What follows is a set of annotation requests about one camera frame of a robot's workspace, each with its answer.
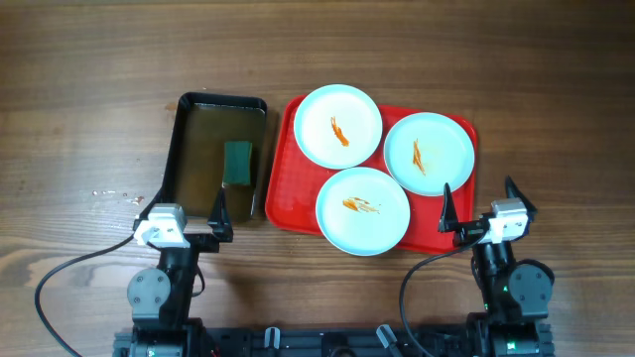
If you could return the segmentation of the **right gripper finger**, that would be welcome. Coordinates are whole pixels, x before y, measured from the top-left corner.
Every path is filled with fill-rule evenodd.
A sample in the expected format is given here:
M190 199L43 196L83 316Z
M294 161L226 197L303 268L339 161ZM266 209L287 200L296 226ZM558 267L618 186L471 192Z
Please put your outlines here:
M518 188L510 176L505 178L505 191L508 198L519 198L524 204L529 218L534 218L537 214L537 207Z
M449 184L444 184L444 204L438 226L439 232L455 232L459 229L459 220L454 206Z

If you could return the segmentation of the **green sponge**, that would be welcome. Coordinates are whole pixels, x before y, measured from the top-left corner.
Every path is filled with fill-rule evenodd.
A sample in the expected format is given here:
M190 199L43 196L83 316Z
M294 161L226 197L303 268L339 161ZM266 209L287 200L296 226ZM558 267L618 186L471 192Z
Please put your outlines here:
M248 141L230 141L224 143L224 185L250 185L252 143Z

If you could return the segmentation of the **white plate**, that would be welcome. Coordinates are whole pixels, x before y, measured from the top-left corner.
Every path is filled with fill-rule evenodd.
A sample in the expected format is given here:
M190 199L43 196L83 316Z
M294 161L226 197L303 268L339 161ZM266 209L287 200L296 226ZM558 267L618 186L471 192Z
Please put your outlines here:
M329 84L308 94L294 118L294 135L302 153L332 170L358 166L379 146L383 121L377 104L364 91Z
M408 115L389 130L383 147L386 168L405 190L441 196L445 187L461 188L470 178L475 149L466 130L447 116Z
M387 174L364 167L329 178L318 192L315 212L322 235L355 256L391 250L404 238L411 220L404 190Z

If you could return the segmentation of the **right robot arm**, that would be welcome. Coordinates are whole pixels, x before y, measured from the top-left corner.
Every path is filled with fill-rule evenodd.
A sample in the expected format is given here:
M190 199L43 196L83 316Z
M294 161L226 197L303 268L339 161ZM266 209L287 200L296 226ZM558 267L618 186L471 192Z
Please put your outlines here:
M544 322L553 294L555 274L532 259L517 260L512 244L527 236L537 213L535 205L511 178L506 197L491 203L478 219L461 222L448 185L439 223L441 233L454 234L455 248L472 251L472 274L485 311L467 317L467 356L548 357L555 354L551 328Z

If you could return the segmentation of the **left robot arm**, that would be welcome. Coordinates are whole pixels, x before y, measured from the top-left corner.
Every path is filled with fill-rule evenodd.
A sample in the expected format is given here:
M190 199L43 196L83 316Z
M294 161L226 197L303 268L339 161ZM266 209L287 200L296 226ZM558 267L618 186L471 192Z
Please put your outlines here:
M137 273L127 288L133 327L119 333L113 354L122 357L215 356L217 348L202 320L190 317L198 258L233 240L225 190L220 189L207 220L209 233L187 233L188 219L176 203L151 203L136 218L133 238L160 253L155 268Z

